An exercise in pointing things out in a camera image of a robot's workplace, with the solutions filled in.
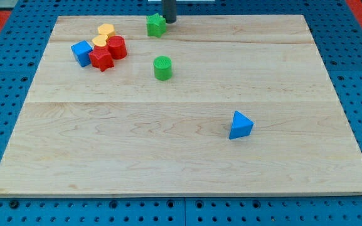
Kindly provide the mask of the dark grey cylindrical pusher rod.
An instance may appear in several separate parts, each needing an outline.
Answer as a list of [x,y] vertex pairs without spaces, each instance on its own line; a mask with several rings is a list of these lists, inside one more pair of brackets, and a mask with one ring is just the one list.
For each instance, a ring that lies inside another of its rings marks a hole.
[[176,22],[176,0],[162,0],[162,16],[168,24]]

